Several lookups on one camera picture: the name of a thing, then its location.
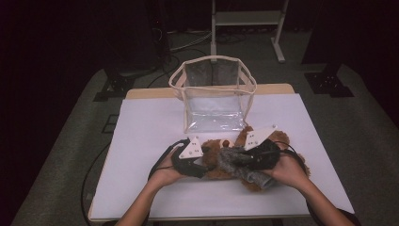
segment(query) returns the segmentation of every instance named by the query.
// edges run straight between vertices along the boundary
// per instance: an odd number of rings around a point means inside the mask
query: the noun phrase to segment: gray carpet floor
[[[220,55],[240,58],[259,84],[289,83],[299,93],[311,116],[327,154],[340,177],[362,225],[398,225],[399,214],[399,131],[365,88],[361,77],[342,65],[338,76],[355,97],[331,98],[313,94],[304,73],[320,72],[324,65],[301,65],[310,32],[281,35],[280,45],[286,62],[278,63],[270,43],[273,33],[250,34],[234,44],[218,44]],[[198,36],[171,34],[177,47]],[[174,53],[164,71],[171,71],[183,61],[209,54],[209,43]],[[146,88],[163,70],[140,77],[134,88]],[[40,175],[32,186],[12,225],[87,225],[81,211],[81,189],[90,165],[94,162],[83,189],[83,205],[88,211],[101,174],[122,98],[93,102],[106,81],[104,70],[93,74],[81,94],[62,132],[50,152]],[[157,79],[152,88],[167,87],[168,77]],[[285,218],[284,225],[315,225],[311,218]],[[269,219],[198,222],[166,222],[165,225],[272,225]]]

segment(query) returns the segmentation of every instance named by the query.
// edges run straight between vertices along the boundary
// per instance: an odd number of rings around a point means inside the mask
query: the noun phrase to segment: person
[[[164,186],[169,186],[183,178],[178,171],[173,169],[171,152],[159,165],[158,169],[144,185],[136,200],[118,221],[118,226],[139,226],[150,212],[156,193]],[[296,160],[287,153],[282,153],[277,165],[271,169],[263,170],[264,173],[275,178],[282,184],[298,190],[307,200],[316,216],[325,225],[354,225],[342,214],[329,199],[309,179]]]

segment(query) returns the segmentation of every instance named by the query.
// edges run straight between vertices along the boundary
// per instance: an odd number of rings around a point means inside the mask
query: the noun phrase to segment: white table surface
[[[198,136],[200,141],[235,139],[231,133],[185,134],[184,104],[176,98],[124,100],[105,160],[89,218],[120,218],[147,181],[160,155],[177,140]],[[247,116],[254,128],[276,124],[291,145],[306,158],[311,180],[338,208],[354,213],[326,150],[299,94],[255,95]],[[276,184],[253,193],[239,180],[186,178],[164,187],[155,197],[150,219],[286,218],[309,211],[299,192]]]

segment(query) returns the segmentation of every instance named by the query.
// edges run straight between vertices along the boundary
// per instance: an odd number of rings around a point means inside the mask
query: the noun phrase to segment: white metal stand
[[[212,41],[211,55],[216,53],[216,27],[219,25],[264,25],[276,24],[278,26],[276,37],[271,38],[273,48],[279,63],[284,63],[285,58],[279,47],[279,37],[288,7],[289,0],[284,0],[281,10],[269,11],[234,11],[216,12],[215,0],[212,0]]]

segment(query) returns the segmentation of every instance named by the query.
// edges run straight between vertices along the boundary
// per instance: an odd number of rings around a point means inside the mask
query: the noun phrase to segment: clear plastic box
[[[169,85],[184,102],[184,132],[241,131],[257,84],[244,63],[227,56],[186,61]]]

